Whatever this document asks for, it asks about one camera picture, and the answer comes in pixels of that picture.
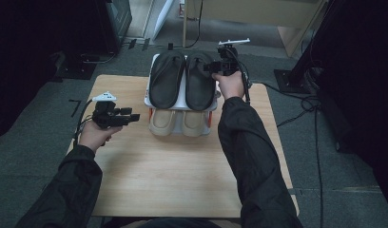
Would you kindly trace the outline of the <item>black cabinet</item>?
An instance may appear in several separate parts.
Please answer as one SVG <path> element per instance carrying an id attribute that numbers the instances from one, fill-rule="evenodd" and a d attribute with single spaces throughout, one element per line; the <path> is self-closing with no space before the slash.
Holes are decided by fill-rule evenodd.
<path id="1" fill-rule="evenodd" d="M 72 0 L 66 21 L 69 50 L 118 53 L 131 21 L 129 0 Z"/>

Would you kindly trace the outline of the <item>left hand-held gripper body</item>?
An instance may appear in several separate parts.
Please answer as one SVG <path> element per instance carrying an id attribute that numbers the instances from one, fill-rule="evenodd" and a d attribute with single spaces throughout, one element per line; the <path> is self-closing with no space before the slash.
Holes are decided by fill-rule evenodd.
<path id="1" fill-rule="evenodd" d="M 121 108 L 116 107 L 116 100 L 117 98 L 109 91 L 92 98 L 92 101 L 96 103 L 92 120 L 100 128 L 127 125 L 127 116 L 123 114 Z"/>

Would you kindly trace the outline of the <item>white board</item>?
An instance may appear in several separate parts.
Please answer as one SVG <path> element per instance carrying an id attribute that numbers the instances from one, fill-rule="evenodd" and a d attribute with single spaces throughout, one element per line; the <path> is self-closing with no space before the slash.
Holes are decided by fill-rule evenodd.
<path id="1" fill-rule="evenodd" d="M 163 5 L 163 7 L 162 7 L 162 9 L 157 17 L 155 27 L 153 30 L 152 40 L 155 40 L 158 37 L 159 32 L 161 31 L 161 29 L 165 23 L 165 19 L 168 15 L 170 9 L 173 6 L 173 3 L 174 3 L 174 0 L 166 0 L 165 1 L 165 4 Z"/>

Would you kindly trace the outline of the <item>cream clog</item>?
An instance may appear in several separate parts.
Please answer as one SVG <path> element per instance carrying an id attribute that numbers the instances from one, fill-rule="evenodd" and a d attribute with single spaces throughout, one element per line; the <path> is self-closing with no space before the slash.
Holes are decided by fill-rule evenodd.
<path id="1" fill-rule="evenodd" d="M 182 133 L 187 137 L 199 137 L 203 131 L 203 112 L 185 111 L 183 113 Z"/>
<path id="2" fill-rule="evenodd" d="M 149 130 L 156 136 L 170 135 L 175 127 L 176 111 L 169 109 L 154 109 L 149 121 Z"/>

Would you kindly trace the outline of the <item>white plastic storage box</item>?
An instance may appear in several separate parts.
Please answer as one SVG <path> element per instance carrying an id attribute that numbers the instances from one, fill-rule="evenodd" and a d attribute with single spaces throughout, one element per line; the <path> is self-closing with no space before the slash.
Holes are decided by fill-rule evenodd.
<path id="1" fill-rule="evenodd" d="M 151 72 L 153 63 L 159 54 L 156 54 L 152 57 L 150 72 Z M 150 73 L 149 73 L 149 79 L 148 79 L 148 83 L 146 86 L 146 92 L 145 92 L 145 105 L 149 107 L 149 120 L 150 120 L 150 117 L 152 115 L 153 110 L 154 109 L 162 109 L 162 108 L 157 108 L 157 107 L 153 106 L 149 100 L 149 80 L 150 80 Z M 168 108 L 169 110 L 175 110 L 176 114 L 177 114 L 175 127 L 174 127 L 171 134 L 183 134 L 182 133 L 183 113 L 185 111 L 195 111 L 195 112 L 203 112 L 203 114 L 204 114 L 204 131 L 203 131 L 203 134 L 201 136 L 207 135 L 210 133 L 210 126 L 212 123 L 212 112 L 218 106 L 217 98 L 216 98 L 216 87 L 215 87 L 215 94 L 214 94 L 212 105 L 206 110 L 196 111 L 196 110 L 190 109 L 185 102 L 185 81 L 186 81 L 186 76 L 185 76 L 185 67 L 184 67 L 184 73 L 183 73 L 183 78 L 182 78 L 181 84 L 180 84 L 180 90 L 179 90 L 179 96 L 178 96 L 177 102 L 175 103 L 175 105 Z"/>

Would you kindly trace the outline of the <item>black stand base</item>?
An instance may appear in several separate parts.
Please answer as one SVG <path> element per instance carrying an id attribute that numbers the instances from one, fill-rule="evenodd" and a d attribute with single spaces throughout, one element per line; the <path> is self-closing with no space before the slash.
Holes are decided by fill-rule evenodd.
<path id="1" fill-rule="evenodd" d="M 61 64 L 57 68 L 55 77 L 59 79 L 89 80 L 96 65 L 79 54 L 61 53 Z"/>

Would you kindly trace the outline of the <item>light wooden desk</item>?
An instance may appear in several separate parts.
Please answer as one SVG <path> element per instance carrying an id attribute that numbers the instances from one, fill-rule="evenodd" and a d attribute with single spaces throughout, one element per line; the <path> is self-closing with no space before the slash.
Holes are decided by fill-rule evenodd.
<path id="1" fill-rule="evenodd" d="M 188 19 L 275 26 L 288 57 L 322 15 L 328 0 L 184 0 L 183 46 Z"/>

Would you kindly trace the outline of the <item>person's left hand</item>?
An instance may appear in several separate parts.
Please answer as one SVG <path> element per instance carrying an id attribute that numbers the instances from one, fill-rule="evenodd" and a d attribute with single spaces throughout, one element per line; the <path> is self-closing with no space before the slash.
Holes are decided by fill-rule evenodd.
<path id="1" fill-rule="evenodd" d="M 95 153 L 115 133 L 120 132 L 122 129 L 121 126 L 101 128 L 94 121 L 88 121 L 84 124 L 78 144 L 89 148 Z"/>

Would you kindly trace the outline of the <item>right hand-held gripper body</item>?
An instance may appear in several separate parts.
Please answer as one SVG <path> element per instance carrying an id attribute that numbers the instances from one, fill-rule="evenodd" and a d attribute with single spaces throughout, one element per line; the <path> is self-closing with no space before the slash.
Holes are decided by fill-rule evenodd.
<path id="1" fill-rule="evenodd" d="M 221 64 L 219 67 L 224 75 L 231 75 L 234 72 L 240 69 L 240 61 L 238 58 L 238 51 L 236 50 L 236 45 L 242 45 L 249 43 L 250 39 L 241 39 L 241 40 L 227 40 L 220 41 L 218 44 L 218 53 L 221 57 Z"/>

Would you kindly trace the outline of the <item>black metal stand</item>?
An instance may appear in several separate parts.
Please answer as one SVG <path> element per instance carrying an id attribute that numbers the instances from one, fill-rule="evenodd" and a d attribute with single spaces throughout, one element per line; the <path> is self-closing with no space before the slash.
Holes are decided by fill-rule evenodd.
<path id="1" fill-rule="evenodd" d="M 304 75 L 310 67 L 319 67 L 321 60 L 313 54 L 321 37 L 324 20 L 336 0 L 296 0 L 284 14 L 285 22 L 278 32 L 289 57 L 299 57 L 291 70 L 275 69 L 281 92 L 308 93 Z"/>

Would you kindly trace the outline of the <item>person's right hand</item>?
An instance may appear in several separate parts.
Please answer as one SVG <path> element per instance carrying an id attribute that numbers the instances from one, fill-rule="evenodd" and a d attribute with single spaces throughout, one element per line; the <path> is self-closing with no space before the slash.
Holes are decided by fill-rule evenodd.
<path id="1" fill-rule="evenodd" d="M 226 100 L 234 97 L 242 98 L 244 96 L 243 79 L 239 71 L 229 76 L 213 73 L 212 77 L 219 83 L 220 91 Z"/>

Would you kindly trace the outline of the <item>black slipper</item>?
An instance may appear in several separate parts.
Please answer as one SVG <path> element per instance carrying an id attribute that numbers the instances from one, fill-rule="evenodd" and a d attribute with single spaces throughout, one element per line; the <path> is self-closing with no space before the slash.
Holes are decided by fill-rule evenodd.
<path id="1" fill-rule="evenodd" d="M 168 109 L 175 105 L 185 67 L 184 55 L 168 50 L 158 55 L 150 72 L 149 100 L 157 108 Z"/>
<path id="2" fill-rule="evenodd" d="M 196 52 L 187 56 L 185 66 L 185 102 L 196 111 L 208 109 L 215 94 L 215 81 L 204 66 L 211 64 L 212 58 L 206 53 Z"/>

